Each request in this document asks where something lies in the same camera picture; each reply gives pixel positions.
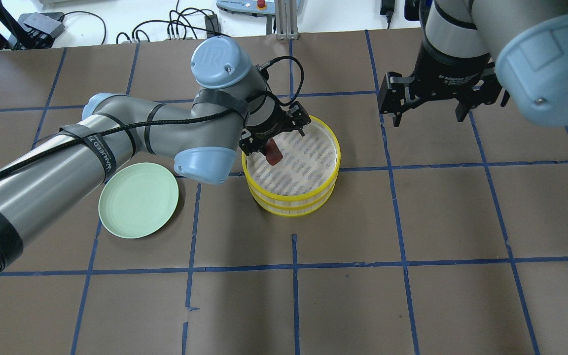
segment plate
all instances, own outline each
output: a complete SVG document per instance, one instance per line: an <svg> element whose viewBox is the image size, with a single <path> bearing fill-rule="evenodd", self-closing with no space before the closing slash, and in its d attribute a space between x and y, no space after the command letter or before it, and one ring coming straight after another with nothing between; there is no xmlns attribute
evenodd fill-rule
<svg viewBox="0 0 568 355"><path fill-rule="evenodd" d="M108 181L98 202L100 220L121 238L141 238L160 229L178 204L172 173L154 163L133 164Z"/></svg>

